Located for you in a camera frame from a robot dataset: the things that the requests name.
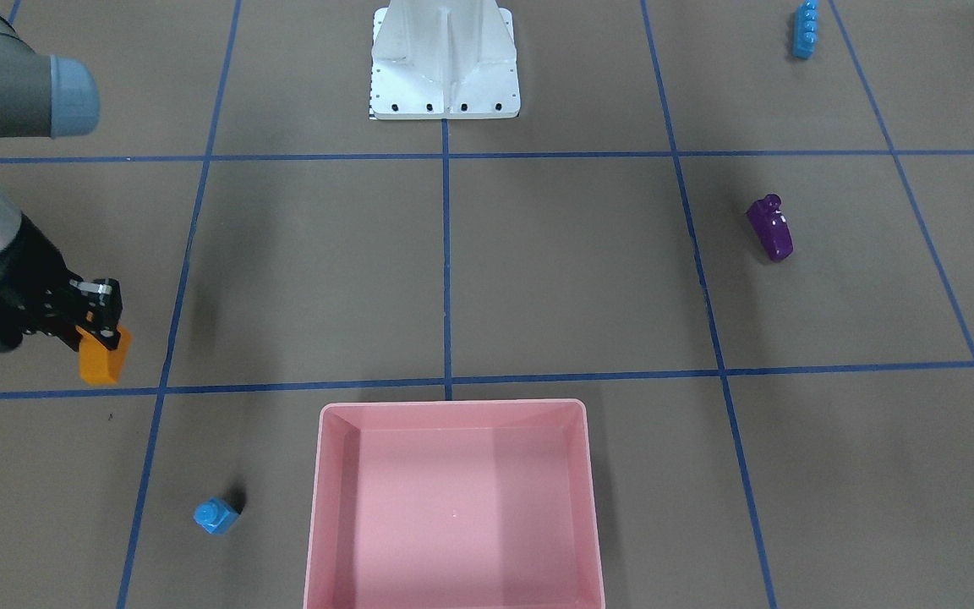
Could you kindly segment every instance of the blue block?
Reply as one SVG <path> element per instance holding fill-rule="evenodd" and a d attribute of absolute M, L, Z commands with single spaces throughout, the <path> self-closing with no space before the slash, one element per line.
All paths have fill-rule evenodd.
<path fill-rule="evenodd" d="M 805 1 L 796 11 L 796 37 L 792 54 L 809 59 L 818 41 L 818 0 Z"/>
<path fill-rule="evenodd" d="M 217 497 L 212 497 L 194 510 L 194 522 L 213 535 L 224 535 L 224 531 L 227 531 L 238 517 L 239 513 L 233 510 L 231 505 Z"/>

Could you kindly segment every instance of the pink plastic tray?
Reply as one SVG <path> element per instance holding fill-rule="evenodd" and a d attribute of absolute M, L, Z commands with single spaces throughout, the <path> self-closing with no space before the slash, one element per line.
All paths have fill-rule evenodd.
<path fill-rule="evenodd" d="M 304 609 L 602 609 L 577 400 L 330 404 Z"/>

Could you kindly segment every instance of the blue grid line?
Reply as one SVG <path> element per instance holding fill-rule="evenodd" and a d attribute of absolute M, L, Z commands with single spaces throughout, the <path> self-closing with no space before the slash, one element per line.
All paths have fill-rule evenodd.
<path fill-rule="evenodd" d="M 157 435 L 160 430 L 160 419 L 163 414 L 163 402 L 167 393 L 167 378 L 171 375 L 171 363 L 175 350 L 175 338 L 178 335 L 178 323 L 183 312 L 183 300 L 186 294 L 186 282 L 190 274 L 190 250 L 194 246 L 194 236 L 198 230 L 198 218 L 201 215 L 201 205 L 205 200 L 205 184 L 209 178 L 209 157 L 213 153 L 213 145 L 216 143 L 216 127 L 220 123 L 220 111 L 224 101 L 224 89 L 227 86 L 227 75 L 232 68 L 232 56 L 235 52 L 235 35 L 239 27 L 239 11 L 243 7 L 243 0 L 235 0 L 235 7 L 232 11 L 232 23 L 228 27 L 227 47 L 224 50 L 224 63 L 221 66 L 220 84 L 216 87 L 216 101 L 213 103 L 212 120 L 209 126 L 209 139 L 205 143 L 205 161 L 201 165 L 201 175 L 198 178 L 198 193 L 194 198 L 194 211 L 190 217 L 189 234 L 186 238 L 186 248 L 183 253 L 182 270 L 179 271 L 178 291 L 175 294 L 175 308 L 171 315 L 171 327 L 167 331 L 167 354 L 163 361 L 163 370 L 160 373 L 160 386 L 156 397 L 156 403 L 152 408 L 152 423 L 150 425 L 150 436 L 145 448 L 145 462 L 142 463 L 142 475 L 138 484 L 138 501 L 134 505 L 134 518 L 130 527 L 130 540 L 127 544 L 127 557 L 123 562 L 123 579 L 119 583 L 119 597 L 116 604 L 117 609 L 125 609 L 127 606 L 127 593 L 130 590 L 130 578 L 133 574 L 134 555 L 138 550 L 138 537 L 140 526 L 145 512 L 145 498 L 148 493 L 148 481 L 152 471 L 152 458 L 156 453 Z"/>
<path fill-rule="evenodd" d="M 0 165 L 61 165 L 75 162 L 202 162 L 204 155 L 165 156 L 8 156 Z"/>
<path fill-rule="evenodd" d="M 930 250 L 931 259 L 934 261 L 934 266 L 938 271 L 938 276 L 942 280 L 942 285 L 944 290 L 946 290 L 946 296 L 949 298 L 949 304 L 952 309 L 954 309 L 954 315 L 957 316 L 957 323 L 960 325 L 961 332 L 964 335 L 964 342 L 967 343 L 967 347 L 971 352 L 971 361 L 974 362 L 974 340 L 971 339 L 971 332 L 969 327 L 967 327 L 967 322 L 964 320 L 964 313 L 961 311 L 960 305 L 957 301 L 957 296 L 954 294 L 954 289 L 949 281 L 948 275 L 946 275 L 946 269 L 942 265 L 942 259 L 938 257 L 938 250 L 934 246 L 934 239 L 931 239 L 931 232 L 927 228 L 927 223 L 923 219 L 923 212 L 919 207 L 919 203 L 916 201 L 915 190 L 912 189 L 910 182 L 908 181 L 908 173 L 904 169 L 904 163 L 900 161 L 900 153 L 893 146 L 893 138 L 889 135 L 889 128 L 886 127 L 885 119 L 882 117 L 881 109 L 878 109 L 878 99 L 874 96 L 873 89 L 871 89 L 870 82 L 867 80 L 867 75 L 863 73 L 862 63 L 859 62 L 859 57 L 855 52 L 855 46 L 851 44 L 851 38 L 847 34 L 847 28 L 844 26 L 844 20 L 840 16 L 840 11 L 836 8 L 835 0 L 829 0 L 829 8 L 836 19 L 836 26 L 840 28 L 841 35 L 844 37 L 844 42 L 847 45 L 847 51 L 851 55 L 851 62 L 855 64 L 855 72 L 859 74 L 859 80 L 862 82 L 862 88 L 867 93 L 867 99 L 870 100 L 870 108 L 874 111 L 874 116 L 878 119 L 878 126 L 882 130 L 882 136 L 885 138 L 885 143 L 889 146 L 889 153 L 893 155 L 893 163 L 896 163 L 897 173 L 900 174 L 900 183 L 904 185 L 904 190 L 908 195 L 908 203 L 911 205 L 911 210 L 916 215 L 916 221 L 919 223 L 919 230 L 923 234 L 923 239 L 927 242 L 927 249 Z"/>
<path fill-rule="evenodd" d="M 671 151 L 510 151 L 510 153 L 453 153 L 450 158 L 668 158 Z"/>
<path fill-rule="evenodd" d="M 7 21 L 11 25 L 17 19 L 17 11 L 20 11 L 20 0 L 14 0 L 14 5 L 10 8 L 10 16 L 7 17 Z"/>
<path fill-rule="evenodd" d="M 680 151 L 681 157 L 692 156 L 888 156 L 889 151 L 815 150 L 815 151 Z"/>
<path fill-rule="evenodd" d="M 453 399 L 452 281 L 449 230 L 449 121 L 441 120 L 441 280 L 443 280 L 443 366 L 447 400 Z"/>
<path fill-rule="evenodd" d="M 909 150 L 902 151 L 898 149 L 896 154 L 901 156 L 974 156 L 974 150 L 964 149 L 964 150 L 947 150 L 947 151 L 925 151 L 925 150 Z"/>
<path fill-rule="evenodd" d="M 511 382 L 641 381 L 649 378 L 699 378 L 720 376 L 719 370 L 590 371 L 571 374 L 507 374 L 458 376 L 453 385 L 501 385 Z"/>
<path fill-rule="evenodd" d="M 212 161 L 437 161 L 437 153 L 217 154 Z"/>
<path fill-rule="evenodd" d="M 974 150 L 799 150 L 799 151 L 679 151 L 680 157 L 747 156 L 974 156 Z M 452 153 L 451 159 L 499 158 L 670 158 L 671 151 L 509 151 L 506 153 Z M 437 161 L 438 153 L 333 153 L 333 154 L 217 154 L 217 155 L 132 155 L 132 156 L 8 156 L 0 165 L 57 165 L 74 162 L 244 162 L 244 161 Z"/>
<path fill-rule="evenodd" d="M 974 369 L 974 362 L 905 362 L 897 364 L 834 364 L 826 366 L 781 366 L 762 369 L 727 369 L 727 376 L 773 376 L 784 374 L 845 374 L 865 371 Z"/>
<path fill-rule="evenodd" d="M 683 213 L 687 217 L 687 232 L 693 246 L 693 265 L 697 269 L 698 281 L 701 284 L 701 294 L 704 297 L 704 309 L 709 318 L 709 335 L 712 339 L 712 349 L 716 355 L 716 370 L 720 377 L 720 390 L 724 394 L 724 404 L 727 408 L 727 420 L 731 427 L 731 440 L 735 443 L 735 458 L 739 463 L 739 477 L 741 477 L 743 494 L 746 495 L 747 511 L 750 513 L 750 528 L 753 529 L 754 546 L 758 551 L 758 563 L 761 564 L 762 579 L 765 583 L 765 596 L 769 601 L 769 609 L 777 609 L 776 592 L 774 592 L 773 575 L 769 571 L 769 558 L 765 554 L 765 540 L 762 536 L 761 520 L 758 517 L 758 505 L 754 501 L 753 488 L 750 483 L 750 468 L 747 467 L 746 452 L 742 448 L 742 435 L 739 432 L 738 419 L 735 416 L 735 401 L 731 397 L 731 385 L 728 382 L 724 365 L 723 350 L 720 349 L 720 335 L 716 331 L 716 319 L 712 310 L 712 298 L 709 296 L 709 286 L 701 263 L 701 248 L 697 239 L 697 231 L 693 227 L 693 215 L 689 196 L 687 195 L 687 181 L 683 177 L 683 167 L 679 156 L 679 146 L 676 143 L 676 131 L 671 122 L 671 109 L 668 105 L 668 94 L 664 87 L 664 75 L 660 70 L 660 59 L 656 51 L 656 40 L 653 36 L 653 22 L 648 16 L 648 4 L 641 0 L 641 12 L 645 19 L 645 35 L 648 39 L 648 51 L 653 61 L 653 72 L 656 74 L 656 86 L 660 93 L 660 106 L 664 111 L 664 124 L 668 131 L 668 142 L 671 145 L 671 160 L 676 170 L 676 180 L 679 181 L 679 196 L 683 204 Z"/>
<path fill-rule="evenodd" d="M 169 396 L 197 396 L 202 393 L 264 393 L 268 391 L 324 391 L 328 389 L 379 389 L 391 387 L 436 387 L 445 379 L 391 378 L 381 381 L 313 381 L 313 382 L 262 382 L 256 385 L 197 385 L 169 387 Z"/>
<path fill-rule="evenodd" d="M 974 369 L 974 362 L 903 362 L 886 364 L 830 364 L 817 366 L 774 366 L 754 369 L 725 369 L 727 376 L 774 376 L 792 374 L 858 374 L 869 371 Z M 716 369 L 590 371 L 590 373 L 549 373 L 518 375 L 455 376 L 453 385 L 498 385 L 510 382 L 642 381 L 656 378 L 719 377 Z M 265 391 L 318 391 L 327 389 L 371 389 L 387 387 L 445 386 L 444 377 L 370 379 L 370 381 L 290 381 L 259 382 L 244 385 L 182 385 L 159 387 L 105 387 L 92 389 L 50 389 L 0 391 L 0 400 L 43 400 L 43 398 L 120 398 L 128 396 L 167 396 L 201 393 L 249 393 Z"/>
<path fill-rule="evenodd" d="M 58 389 L 46 391 L 0 391 L 0 400 L 46 400 L 46 398 L 120 398 L 124 396 L 148 396 L 159 393 L 156 387 L 104 389 Z"/>

